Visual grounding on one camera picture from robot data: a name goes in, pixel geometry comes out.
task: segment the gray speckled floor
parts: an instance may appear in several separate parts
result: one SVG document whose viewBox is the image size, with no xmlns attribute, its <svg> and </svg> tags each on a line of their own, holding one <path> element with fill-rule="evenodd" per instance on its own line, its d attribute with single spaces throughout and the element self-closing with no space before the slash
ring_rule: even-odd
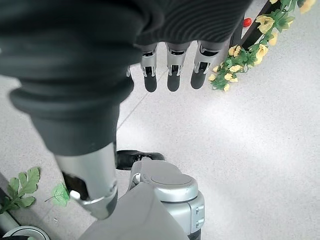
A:
<svg viewBox="0 0 320 240">
<path fill-rule="evenodd" d="M 262 2 L 256 0 L 247 14 L 253 16 Z M 118 149 L 159 151 L 198 180 L 206 200 L 203 240 L 319 239 L 319 13 L 319 3 L 297 13 L 262 64 L 241 75 L 228 93 L 212 91 L 207 82 L 191 88 L 195 43 L 177 92 L 166 87 L 163 44 L 156 92 L 146 92 L 138 65 L 131 68 L 135 89 L 121 105 Z M 36 204 L 13 214 L 52 240 L 76 240 L 94 218 L 74 202 L 67 208 L 44 202 L 62 178 L 28 117 L 6 98 L 17 85 L 0 77 L 0 173 L 9 179 L 40 166 L 41 180 Z M 117 175 L 122 195 L 129 173 Z"/>
</svg>

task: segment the black fabric sleeve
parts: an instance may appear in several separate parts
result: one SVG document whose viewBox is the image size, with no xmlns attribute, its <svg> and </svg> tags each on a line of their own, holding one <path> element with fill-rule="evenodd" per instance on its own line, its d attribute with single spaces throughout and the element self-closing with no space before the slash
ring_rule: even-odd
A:
<svg viewBox="0 0 320 240">
<path fill-rule="evenodd" d="M 133 89 L 126 71 L 142 56 L 134 42 L 163 21 L 162 1 L 142 8 L 150 2 L 0 1 L 0 73 L 20 80 L 10 99 L 54 154 L 115 141 L 119 104 Z"/>
</svg>

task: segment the light green leaf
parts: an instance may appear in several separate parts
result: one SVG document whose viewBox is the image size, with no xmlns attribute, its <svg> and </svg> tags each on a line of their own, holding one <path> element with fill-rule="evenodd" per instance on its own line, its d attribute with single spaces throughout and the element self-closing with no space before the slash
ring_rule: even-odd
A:
<svg viewBox="0 0 320 240">
<path fill-rule="evenodd" d="M 59 205 L 62 207 L 67 206 L 67 202 L 70 200 L 69 193 L 67 192 L 66 187 L 59 183 L 51 192 L 53 198 L 53 204 Z"/>
<path fill-rule="evenodd" d="M 27 182 L 27 175 L 24 172 L 20 172 L 18 177 L 19 177 L 21 186 L 24 188 L 28 183 Z"/>
<path fill-rule="evenodd" d="M 18 196 L 22 197 L 25 194 L 33 194 L 37 190 L 37 183 L 40 179 L 38 167 L 33 167 L 27 171 L 27 182 L 20 189 Z"/>
<path fill-rule="evenodd" d="M 16 177 L 11 178 L 6 189 L 10 197 L 15 198 L 18 195 L 18 189 L 19 189 L 18 178 Z"/>
<path fill-rule="evenodd" d="M 15 202 L 21 208 L 26 208 L 31 206 L 35 202 L 35 198 L 33 196 L 28 196 L 25 198 L 19 198 Z"/>
</svg>

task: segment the black metal stand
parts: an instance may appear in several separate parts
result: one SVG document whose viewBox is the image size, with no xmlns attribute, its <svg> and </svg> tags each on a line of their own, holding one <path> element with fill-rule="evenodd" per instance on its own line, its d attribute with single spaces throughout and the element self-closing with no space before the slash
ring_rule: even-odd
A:
<svg viewBox="0 0 320 240">
<path fill-rule="evenodd" d="M 278 1 L 274 4 L 271 4 L 270 1 L 267 1 L 264 7 L 259 12 L 258 16 L 263 14 L 270 14 L 272 11 L 279 9 L 280 6 L 281 6 L 281 1 Z M 231 36 L 230 47 L 233 47 L 235 45 L 240 45 L 245 50 L 247 50 L 250 46 L 252 46 L 258 41 L 258 39 L 262 36 L 262 33 L 258 29 L 259 23 L 255 22 L 255 19 L 256 18 L 254 18 L 253 23 L 251 24 L 251 26 L 246 31 L 243 37 L 242 37 L 243 20 L 241 21 L 241 23 L 239 24 L 239 26 L 236 28 L 235 32 Z"/>
</svg>

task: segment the green leaf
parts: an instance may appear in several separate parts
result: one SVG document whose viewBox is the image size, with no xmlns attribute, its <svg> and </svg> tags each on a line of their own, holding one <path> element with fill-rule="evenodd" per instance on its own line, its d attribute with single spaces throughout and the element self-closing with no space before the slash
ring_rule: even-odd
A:
<svg viewBox="0 0 320 240">
<path fill-rule="evenodd" d="M 20 172 L 18 177 L 19 177 L 21 186 L 24 188 L 27 185 L 27 175 L 24 172 Z"/>
<path fill-rule="evenodd" d="M 6 189 L 10 197 L 14 199 L 18 195 L 18 189 L 19 189 L 18 178 L 16 177 L 11 178 Z"/>
<path fill-rule="evenodd" d="M 67 206 L 67 202 L 70 200 L 69 193 L 67 192 L 66 187 L 59 183 L 51 192 L 53 198 L 53 204 L 59 205 L 62 207 Z"/>
<path fill-rule="evenodd" d="M 253 44 L 252 46 L 249 47 L 250 49 L 250 52 L 255 52 L 259 49 L 260 47 L 260 44 L 259 43 L 256 43 L 256 44 Z"/>
<path fill-rule="evenodd" d="M 20 189 L 18 196 L 22 197 L 25 194 L 33 194 L 37 190 L 37 183 L 40 179 L 40 173 L 38 167 L 33 167 L 27 171 L 27 182 L 24 182 L 24 186 Z"/>
<path fill-rule="evenodd" d="M 229 59 L 227 59 L 226 61 L 225 61 L 225 63 L 226 63 L 226 67 L 229 69 L 229 68 L 231 68 L 231 66 L 232 66 L 232 60 L 229 58 Z"/>
<path fill-rule="evenodd" d="M 15 203 L 11 203 L 7 209 L 7 211 L 10 211 L 10 210 L 18 210 L 20 207 L 18 205 L 16 205 Z"/>
<path fill-rule="evenodd" d="M 31 206 L 35 202 L 35 198 L 33 196 L 28 196 L 25 198 L 19 198 L 15 202 L 21 208 L 26 208 Z"/>
<path fill-rule="evenodd" d="M 281 12 L 280 9 L 276 9 L 275 11 L 272 11 L 269 14 L 264 14 L 264 16 L 270 17 L 276 22 L 281 17 L 281 14 L 279 14 L 280 12 Z"/>
<path fill-rule="evenodd" d="M 290 5 L 291 0 L 281 0 L 282 6 L 281 9 L 285 9 L 287 6 Z"/>
<path fill-rule="evenodd" d="M 290 7 L 288 9 L 289 12 L 294 11 L 296 9 L 297 1 L 298 0 L 292 0 Z"/>
</svg>

